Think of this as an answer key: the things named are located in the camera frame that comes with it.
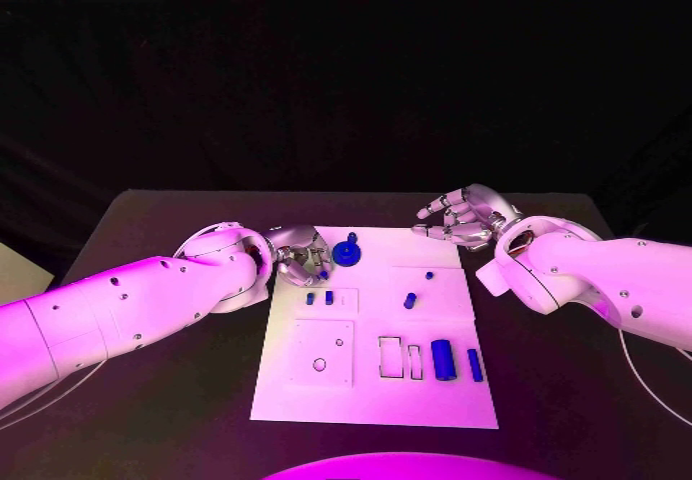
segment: black curtain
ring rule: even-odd
[[[58,275],[128,188],[585,192],[626,234],[689,185],[682,7],[60,2],[0,28],[0,241]]]

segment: circular hole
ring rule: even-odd
[[[327,362],[324,361],[323,358],[319,358],[314,362],[313,362],[313,368],[317,372],[321,372],[324,371],[324,369],[327,368]]]

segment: table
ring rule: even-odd
[[[275,225],[405,227],[424,193],[127,191],[112,202],[65,282],[171,255],[199,228]],[[526,215],[610,230],[579,194],[507,194]],[[270,301],[209,316],[111,359],[43,412],[0,432],[6,479],[254,479],[307,462],[379,451],[437,452],[519,465],[562,478],[680,478],[692,428],[649,397],[617,331],[569,304],[548,316],[474,276],[492,250],[460,249],[500,429],[249,421]],[[627,336],[647,382],[692,417],[692,365]]]

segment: white board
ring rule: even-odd
[[[332,247],[355,232],[362,258],[353,267],[336,266],[319,288],[277,279],[251,419],[496,429],[487,375],[483,369],[474,382],[468,364],[473,348],[483,368],[457,247],[404,228],[317,230]],[[412,309],[404,308],[409,292]],[[379,337],[401,338],[404,378],[381,377]],[[430,344],[438,339],[451,342],[451,381],[435,379]],[[411,378],[409,345],[419,346],[422,380]]]

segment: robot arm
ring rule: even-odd
[[[443,208],[444,227],[417,225],[414,232],[470,250],[497,241],[494,259],[476,272],[494,296],[512,290],[542,314],[579,303],[616,328],[692,350],[692,248],[636,238],[603,241],[565,219],[525,218],[477,184],[443,195],[418,217]]]
[[[147,258],[1,306],[0,408],[209,313],[265,300],[275,261],[285,281],[323,281],[332,265],[314,228],[277,228],[265,235],[238,223],[218,224],[184,242],[184,258]],[[304,268],[310,258],[316,273]]]

